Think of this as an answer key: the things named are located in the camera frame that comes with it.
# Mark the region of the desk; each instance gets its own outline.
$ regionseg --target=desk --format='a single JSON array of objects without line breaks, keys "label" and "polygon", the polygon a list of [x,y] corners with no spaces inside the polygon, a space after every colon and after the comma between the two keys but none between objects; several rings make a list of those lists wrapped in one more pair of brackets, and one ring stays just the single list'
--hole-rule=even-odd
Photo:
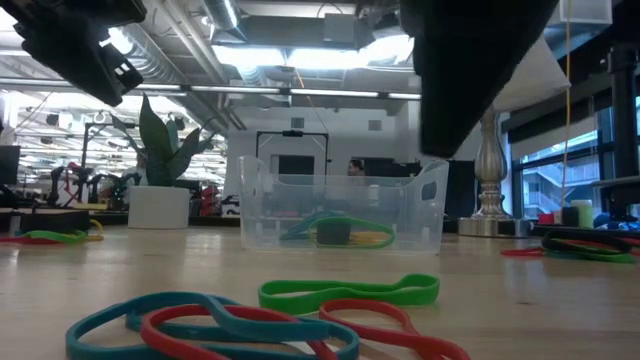
[{"label": "desk", "polygon": [[[201,291],[257,305],[273,279],[395,282],[406,273],[442,280],[437,305],[412,308],[419,331],[454,341],[473,359],[637,359],[640,269],[563,259],[511,260],[510,240],[446,237],[440,256],[255,253],[239,229],[106,229],[103,242],[51,248],[0,246],[0,359],[64,359],[64,332],[96,310],[149,292]],[[344,318],[393,326],[367,313]],[[83,340],[135,344],[114,322]],[[369,359],[411,359],[392,347]]]}]

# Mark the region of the stand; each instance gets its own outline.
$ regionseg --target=stand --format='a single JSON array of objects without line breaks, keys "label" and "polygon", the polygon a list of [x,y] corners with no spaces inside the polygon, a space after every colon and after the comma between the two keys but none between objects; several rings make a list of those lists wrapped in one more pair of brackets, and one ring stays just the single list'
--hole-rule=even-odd
[{"label": "stand", "polygon": [[475,173],[482,193],[480,209],[470,218],[461,218],[458,234],[478,237],[528,237],[530,223],[514,219],[502,207],[501,182],[507,177],[507,161],[498,140],[498,117],[491,106],[481,120],[482,144],[475,161]]}]

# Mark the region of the silver lamp base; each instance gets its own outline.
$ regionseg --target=silver lamp base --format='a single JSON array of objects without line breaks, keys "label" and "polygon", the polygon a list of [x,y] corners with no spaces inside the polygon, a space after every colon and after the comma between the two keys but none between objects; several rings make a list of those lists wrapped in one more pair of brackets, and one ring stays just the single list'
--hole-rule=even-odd
[{"label": "silver lamp base", "polygon": [[498,238],[527,238],[531,222],[518,219],[461,218],[458,235]]}]

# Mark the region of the potted plant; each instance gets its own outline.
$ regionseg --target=potted plant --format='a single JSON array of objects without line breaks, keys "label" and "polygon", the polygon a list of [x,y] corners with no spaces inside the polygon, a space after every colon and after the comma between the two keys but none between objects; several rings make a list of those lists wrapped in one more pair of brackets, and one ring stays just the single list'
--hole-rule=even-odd
[{"label": "potted plant", "polygon": [[146,157],[148,186],[135,186],[129,195],[129,228],[184,229],[189,225],[189,190],[175,188],[174,183],[189,167],[191,158],[203,152],[215,133],[200,141],[202,129],[193,130],[179,144],[178,129],[173,120],[165,124],[144,95],[140,109],[140,137],[144,152],[127,133],[123,121],[111,115],[113,126],[122,131],[131,147]]}]

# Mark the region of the lamp shade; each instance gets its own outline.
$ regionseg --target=lamp shade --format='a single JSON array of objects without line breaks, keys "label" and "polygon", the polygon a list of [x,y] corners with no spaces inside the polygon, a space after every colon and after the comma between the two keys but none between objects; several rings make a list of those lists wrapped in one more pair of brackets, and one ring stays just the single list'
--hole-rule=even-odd
[{"label": "lamp shade", "polygon": [[517,110],[557,95],[569,86],[571,83],[551,49],[540,37],[518,64],[493,106],[498,112]]}]

